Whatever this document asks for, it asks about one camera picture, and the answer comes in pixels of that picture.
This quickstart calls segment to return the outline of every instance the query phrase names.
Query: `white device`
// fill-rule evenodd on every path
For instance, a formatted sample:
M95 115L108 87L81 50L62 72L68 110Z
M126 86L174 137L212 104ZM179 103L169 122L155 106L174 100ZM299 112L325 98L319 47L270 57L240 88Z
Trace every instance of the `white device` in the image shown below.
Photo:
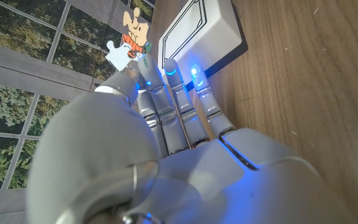
M158 42L158 68L167 83L167 59L177 61L181 71L194 64L207 70L241 43L230 0L189 0ZM190 72L182 76L185 85L191 83Z

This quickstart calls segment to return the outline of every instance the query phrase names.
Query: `black outline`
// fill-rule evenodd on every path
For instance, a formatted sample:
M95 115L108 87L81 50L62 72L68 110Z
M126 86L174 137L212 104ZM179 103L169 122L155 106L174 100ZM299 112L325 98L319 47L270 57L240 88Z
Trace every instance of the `black outline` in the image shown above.
M203 2L203 9L204 9L204 16L205 16L205 22L203 22L203 13L201 12L201 1ZM198 3L199 4L199 9L200 9L200 21L198 21L196 30L194 30L189 37L187 37L187 39L185 41L183 41L183 43L179 46L179 48L176 49L176 51L173 52L173 54L169 57L169 58L173 58L174 56L176 56L179 51L205 26L205 24L207 23L207 18L206 18L206 11L205 11L205 2L204 0L193 0L193 2L191 4L189 4L187 6L187 8L185 9L185 11L180 15L179 19L174 23L174 25L171 27L171 29L168 31L168 33L165 35L165 37L162 39L162 63L161 63L161 69L164 68L164 63L165 60L168 59L165 57L165 43L168 39L169 34L172 32L172 30L176 27L176 25L180 22L180 20L183 18L183 16L186 14L186 12L189 11L190 7L192 5L194 5L194 3Z

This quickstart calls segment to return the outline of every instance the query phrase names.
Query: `window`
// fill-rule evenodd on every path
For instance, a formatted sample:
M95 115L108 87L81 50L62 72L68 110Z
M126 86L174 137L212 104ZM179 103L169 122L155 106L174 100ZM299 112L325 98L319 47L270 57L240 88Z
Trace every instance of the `window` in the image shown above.
M0 0L0 46L101 80L115 72L106 43L121 37L64 0Z
M153 0L122 0L151 22ZM0 46L48 63L107 79L114 68L106 42L122 34L64 0L0 0ZM45 126L68 102L0 85L0 189L27 186Z
M0 85L0 189L26 187L39 136L67 103Z

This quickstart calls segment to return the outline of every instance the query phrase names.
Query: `puzzle piece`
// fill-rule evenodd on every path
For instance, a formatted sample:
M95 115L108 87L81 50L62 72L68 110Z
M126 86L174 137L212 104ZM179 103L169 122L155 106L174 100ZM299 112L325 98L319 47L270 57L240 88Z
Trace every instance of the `puzzle piece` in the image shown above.
M136 53L135 58L128 57L128 52L131 50L131 45L128 43L123 43L121 46L115 48L113 41L109 40L106 45L110 51L110 53L106 55L106 59L118 71L123 70L131 60L138 61L138 59L142 57L140 52Z

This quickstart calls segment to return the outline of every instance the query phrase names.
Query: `blue led light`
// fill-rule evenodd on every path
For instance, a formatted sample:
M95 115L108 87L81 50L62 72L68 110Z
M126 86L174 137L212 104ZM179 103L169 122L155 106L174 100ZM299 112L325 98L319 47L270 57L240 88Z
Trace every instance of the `blue led light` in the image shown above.
M167 71L165 71L165 74L171 76L171 75L175 74L175 72L177 72L176 69L174 69L172 72L167 72Z

